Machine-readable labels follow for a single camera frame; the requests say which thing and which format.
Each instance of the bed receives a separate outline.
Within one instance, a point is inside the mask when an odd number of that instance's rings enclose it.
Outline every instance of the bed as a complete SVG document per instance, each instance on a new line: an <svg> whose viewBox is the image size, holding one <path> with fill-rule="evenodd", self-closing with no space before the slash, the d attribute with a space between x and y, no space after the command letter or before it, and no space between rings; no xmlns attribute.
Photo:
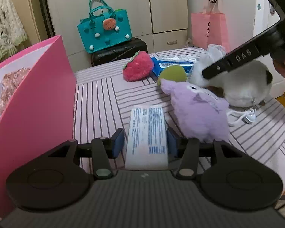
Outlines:
<svg viewBox="0 0 285 228"><path fill-rule="evenodd" d="M205 52L200 48L184 48L160 53L161 57L197 55ZM74 138L87 143L93 138L110 137L118 128L126 132L123 152L110 160L113 169L122 169L125 163L127 133L131 109L134 105L162 105L166 125L179 135L170 96L157 86L153 73L136 82L126 82L122 68L129 61L123 59L75 73L77 80L74 104ZM241 121L230 128L229 143L276 171L283 180L285 190L285 108L271 97L264 106L257 106L257 119L253 125ZM177 169L180 161L169 158L169 169ZM92 172L91 158L82 158L81 167ZM210 167L209 158L199 158L198 173Z"/></svg>

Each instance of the handbag handle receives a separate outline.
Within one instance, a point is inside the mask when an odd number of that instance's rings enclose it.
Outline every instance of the handbag handle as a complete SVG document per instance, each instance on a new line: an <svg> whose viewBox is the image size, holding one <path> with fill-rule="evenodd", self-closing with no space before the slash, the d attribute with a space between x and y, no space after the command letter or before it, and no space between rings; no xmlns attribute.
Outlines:
<svg viewBox="0 0 285 228"><path fill-rule="evenodd" d="M96 12L97 10L100 10L100 9L103 9L103 8L104 8L104 9L107 9L108 12L111 11L113 17L115 17L115 12L114 12L113 8L111 8L111 7L109 7L109 6L99 6L99 7L96 7L96 8L94 8L94 9L92 9L92 10L90 11L90 13L89 13L89 17L90 17L90 19L91 19L92 22L93 22L92 16L94 16L93 13Z"/></svg>
<svg viewBox="0 0 285 228"><path fill-rule="evenodd" d="M215 0L215 1L217 2L217 5L218 5L217 12L221 13L222 12L222 0ZM213 6L211 6L211 3L209 2L209 0L205 0L203 14L213 12L215 7L216 7L216 3L214 3Z"/></svg>
<svg viewBox="0 0 285 228"><path fill-rule="evenodd" d="M222 0L217 0L217 5L218 5L218 13L222 13Z"/></svg>
<svg viewBox="0 0 285 228"><path fill-rule="evenodd" d="M104 0L100 0L100 1L101 1L101 3L103 3L103 5L107 6L107 3ZM92 2L92 0L89 1L90 10L92 10L91 2Z"/></svg>

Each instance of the white cabinet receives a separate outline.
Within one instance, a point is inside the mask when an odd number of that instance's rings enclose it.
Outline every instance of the white cabinet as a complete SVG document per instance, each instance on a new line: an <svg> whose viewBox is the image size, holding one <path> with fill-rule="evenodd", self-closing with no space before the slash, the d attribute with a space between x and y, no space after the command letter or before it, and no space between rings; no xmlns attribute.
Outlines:
<svg viewBox="0 0 285 228"><path fill-rule="evenodd" d="M154 34L153 40L155 52L184 48L187 40L187 30Z"/></svg>
<svg viewBox="0 0 285 228"><path fill-rule="evenodd" d="M89 16L89 0L48 0L56 35L61 34L67 55L84 50L77 25ZM93 2L93 7L100 6Z"/></svg>
<svg viewBox="0 0 285 228"><path fill-rule="evenodd" d="M150 0L153 33L188 28L187 0Z"/></svg>
<svg viewBox="0 0 285 228"><path fill-rule="evenodd" d="M153 34L143 35L137 38L146 43L148 47L148 53L154 53Z"/></svg>
<svg viewBox="0 0 285 228"><path fill-rule="evenodd" d="M72 69L76 71L90 66L90 59L77 29L80 19L89 15L89 0L47 1L55 33L62 35ZM133 37L142 39L149 53L184 46L188 28L187 0L105 1L115 10L127 10ZM100 6L98 1L93 2L93 7L96 6Z"/></svg>
<svg viewBox="0 0 285 228"><path fill-rule="evenodd" d="M149 0L105 0L113 9L126 9L132 36L152 33Z"/></svg>

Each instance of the drawer handle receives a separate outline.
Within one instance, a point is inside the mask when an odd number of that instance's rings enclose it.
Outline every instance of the drawer handle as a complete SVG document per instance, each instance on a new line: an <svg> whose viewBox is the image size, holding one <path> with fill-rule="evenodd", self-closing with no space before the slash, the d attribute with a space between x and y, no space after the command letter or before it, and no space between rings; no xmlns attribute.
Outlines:
<svg viewBox="0 0 285 228"><path fill-rule="evenodd" d="M177 40L172 41L172 42L167 42L167 45L176 45L177 44Z"/></svg>

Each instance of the purple plush toy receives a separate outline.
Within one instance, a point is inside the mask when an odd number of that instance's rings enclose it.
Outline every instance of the purple plush toy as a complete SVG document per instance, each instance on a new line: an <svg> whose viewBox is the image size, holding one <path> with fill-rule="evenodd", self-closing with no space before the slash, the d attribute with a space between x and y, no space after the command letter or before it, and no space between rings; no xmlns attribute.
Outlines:
<svg viewBox="0 0 285 228"><path fill-rule="evenodd" d="M160 85L164 93L171 95L178 125L186 138L208 143L228 141L226 111L229 104L225 99L188 82L161 79Z"/></svg>

